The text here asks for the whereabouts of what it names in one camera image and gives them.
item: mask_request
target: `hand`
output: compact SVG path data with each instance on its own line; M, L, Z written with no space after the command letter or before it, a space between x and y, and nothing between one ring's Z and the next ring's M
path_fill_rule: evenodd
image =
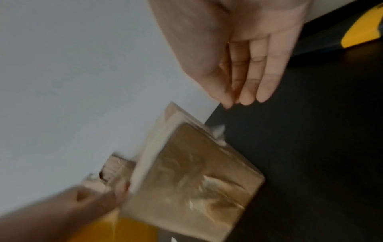
M230 108L277 88L310 0L149 0L182 69Z
M97 193L70 188L45 201L0 218L0 242L63 242L73 233L119 206L128 185L120 180L114 190Z

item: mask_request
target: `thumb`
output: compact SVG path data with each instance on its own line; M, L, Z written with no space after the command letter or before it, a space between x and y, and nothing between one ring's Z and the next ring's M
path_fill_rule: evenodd
M222 103L223 107L228 109L233 106L234 91L231 87L230 78L220 66L197 82L212 98Z
M113 190L88 198L78 207L78 219L87 224L120 206L127 196L129 184L121 179Z

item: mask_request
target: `fingernail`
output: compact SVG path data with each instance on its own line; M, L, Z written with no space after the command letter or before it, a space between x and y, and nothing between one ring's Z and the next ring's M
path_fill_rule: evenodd
M122 201L129 189L129 182L127 182L124 178L120 178L115 185L115 195L117 200Z

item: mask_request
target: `yellow object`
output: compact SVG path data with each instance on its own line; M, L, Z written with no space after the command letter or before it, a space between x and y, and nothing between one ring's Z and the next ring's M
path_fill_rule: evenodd
M347 31L341 41L343 48L380 38L379 24L383 18L381 4L367 11Z
M86 226L68 242L157 242L156 228L127 218L116 209Z

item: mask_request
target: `yellow and black tool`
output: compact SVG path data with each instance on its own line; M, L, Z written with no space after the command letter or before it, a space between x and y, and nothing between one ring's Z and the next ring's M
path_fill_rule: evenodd
M383 3L316 34L300 39L293 56L359 45L383 36Z

